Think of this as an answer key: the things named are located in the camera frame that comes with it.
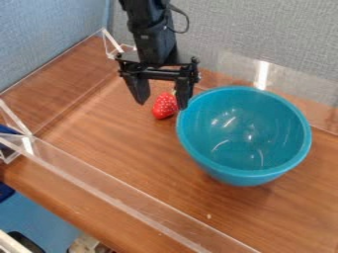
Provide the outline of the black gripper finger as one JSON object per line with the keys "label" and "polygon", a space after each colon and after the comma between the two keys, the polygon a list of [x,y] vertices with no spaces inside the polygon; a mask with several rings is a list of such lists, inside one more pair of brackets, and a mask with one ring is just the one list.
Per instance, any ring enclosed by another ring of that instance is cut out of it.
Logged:
{"label": "black gripper finger", "polygon": [[151,96],[151,86],[148,80],[140,79],[133,75],[125,75],[124,81],[135,101],[143,105]]}
{"label": "black gripper finger", "polygon": [[192,96],[193,83],[185,77],[179,77],[175,80],[175,98],[177,108],[184,110],[187,107],[188,100]]}

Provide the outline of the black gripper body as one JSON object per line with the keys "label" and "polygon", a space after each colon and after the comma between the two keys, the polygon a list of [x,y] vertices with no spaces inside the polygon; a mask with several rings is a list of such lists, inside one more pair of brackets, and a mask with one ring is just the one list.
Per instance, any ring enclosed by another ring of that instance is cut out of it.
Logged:
{"label": "black gripper body", "polygon": [[176,48],[171,16],[163,16],[153,24],[141,26],[128,22],[136,48],[115,56],[120,76],[127,83],[147,83],[165,80],[196,83],[200,79],[199,60]]}

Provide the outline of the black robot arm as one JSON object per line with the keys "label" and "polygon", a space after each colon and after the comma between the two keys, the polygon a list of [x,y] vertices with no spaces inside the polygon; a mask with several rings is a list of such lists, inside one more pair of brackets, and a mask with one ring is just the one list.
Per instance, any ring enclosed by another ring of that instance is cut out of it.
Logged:
{"label": "black robot arm", "polygon": [[128,30],[136,50],[119,52],[119,74],[135,101],[143,105],[151,96],[151,80],[173,82],[177,108],[184,110],[200,80],[199,59],[176,47],[176,34],[189,28],[187,14],[169,0],[119,0],[127,13]]}

